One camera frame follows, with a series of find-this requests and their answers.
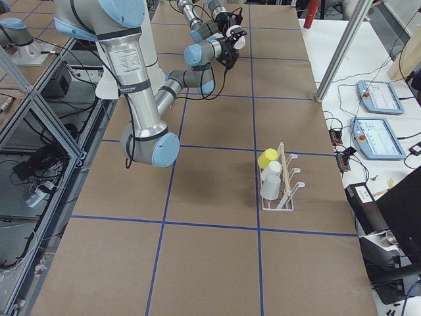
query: red cylinder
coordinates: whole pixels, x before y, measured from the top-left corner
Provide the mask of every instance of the red cylinder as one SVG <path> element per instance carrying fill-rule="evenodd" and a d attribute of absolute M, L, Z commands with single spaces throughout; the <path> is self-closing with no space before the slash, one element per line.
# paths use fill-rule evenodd
<path fill-rule="evenodd" d="M 318 8 L 318 2 L 319 0 L 311 0 L 309 10 L 307 11 L 307 16 L 305 18 L 304 27 L 310 28 L 311 24 L 313 23 L 313 20 L 317 13 Z"/>

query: white table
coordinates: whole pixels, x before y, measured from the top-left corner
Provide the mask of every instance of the white table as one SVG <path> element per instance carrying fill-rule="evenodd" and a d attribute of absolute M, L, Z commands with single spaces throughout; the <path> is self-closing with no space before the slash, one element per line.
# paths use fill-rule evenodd
<path fill-rule="evenodd" d="M 339 43 L 343 31 L 347 25 L 346 21 L 336 20 L 315 20 L 310 29 L 303 28 L 304 20 L 300 20 L 303 37 L 309 54 L 309 60 L 312 64 L 312 71 L 316 82 L 320 82 L 330 63 L 334 51 Z M 377 37 L 375 31 L 369 22 L 363 22 L 360 30 L 351 44 L 335 80 L 346 78 L 354 74 L 362 74 L 372 72 L 373 70 L 385 65 L 383 68 L 373 72 L 372 74 L 364 74 L 333 83 L 325 99 L 322 102 L 323 110 L 331 112 L 335 118 L 339 119 L 343 126 L 349 126 L 353 115 L 346 113 L 339 109 L 338 86 L 341 84 L 357 84 L 359 80 L 376 80 L 390 81 L 387 75 L 387 70 L 392 64 L 387 51 L 384 49 L 381 41 Z M 411 91 L 403 80 L 393 83 L 398 97 L 410 97 Z M 365 108 L 359 106 L 359 95 L 356 86 L 341 86 L 342 107 L 351 113 L 356 113 L 358 117 L 386 117 L 389 121 L 393 131 L 397 137 L 410 136 L 421 131 L 421 108 L 415 99 L 408 99 L 402 101 L 405 113 L 399 116 L 393 115 L 377 115 L 365 111 Z M 325 112 L 325 117 L 332 117 L 331 114 Z M 328 126 L 333 124 L 333 127 L 339 127 L 339 123 L 334 120 L 328 120 Z M 355 140 L 351 140 L 351 129 L 344 128 L 343 143 L 346 147 L 351 144 L 355 149 L 358 146 Z M 400 143 L 403 149 L 408 152 L 408 149 L 415 143 L 421 141 L 421 135 L 401 140 Z M 392 178 L 395 183 L 401 181 L 411 170 L 407 168 L 403 161 L 369 161 L 360 153 L 355 154 L 370 171 L 370 177 L 378 176 L 375 181 L 369 180 L 367 185 L 372 193 L 382 191 L 387 186 L 387 181 Z M 421 157 L 411 156 L 407 159 L 407 163 L 416 168 L 421 165 Z M 364 182 L 365 175 L 362 167 L 350 162 L 351 171 L 343 175 L 343 186 L 347 187 L 349 184 Z M 389 309 L 396 309 L 395 316 L 401 315 L 402 305 L 394 307 L 391 305 L 384 305 L 377 293 L 373 291 L 379 315 L 385 315 Z M 421 298 L 411 298 L 405 310 L 405 316 L 419 315 L 421 310 Z"/>

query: yellow cup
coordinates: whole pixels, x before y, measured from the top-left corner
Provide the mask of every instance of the yellow cup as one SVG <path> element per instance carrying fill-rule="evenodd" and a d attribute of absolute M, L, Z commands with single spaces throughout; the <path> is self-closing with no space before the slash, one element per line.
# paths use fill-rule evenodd
<path fill-rule="evenodd" d="M 259 156 L 259 158 L 257 159 L 257 164 L 261 169 L 264 169 L 267 165 L 269 165 L 269 162 L 275 160 L 278 160 L 278 152 L 273 148 L 269 148 L 266 149 L 264 153 Z"/>

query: sticker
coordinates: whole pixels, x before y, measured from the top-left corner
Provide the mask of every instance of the sticker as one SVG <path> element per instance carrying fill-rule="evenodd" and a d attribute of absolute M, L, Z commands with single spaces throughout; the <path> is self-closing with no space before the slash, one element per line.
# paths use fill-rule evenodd
<path fill-rule="evenodd" d="M 373 202 L 373 199 L 371 198 L 365 186 L 356 186 L 355 191 L 363 203 Z"/>
<path fill-rule="evenodd" d="M 110 51 L 110 58 L 118 76 L 143 71 L 139 53 L 136 48 Z"/>

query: black monitor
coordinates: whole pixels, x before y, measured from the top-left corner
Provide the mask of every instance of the black monitor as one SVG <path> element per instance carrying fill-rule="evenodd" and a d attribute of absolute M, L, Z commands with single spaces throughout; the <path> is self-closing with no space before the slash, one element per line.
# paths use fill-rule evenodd
<path fill-rule="evenodd" d="M 421 167 L 377 201 L 380 213 L 412 263 L 421 263 Z"/>

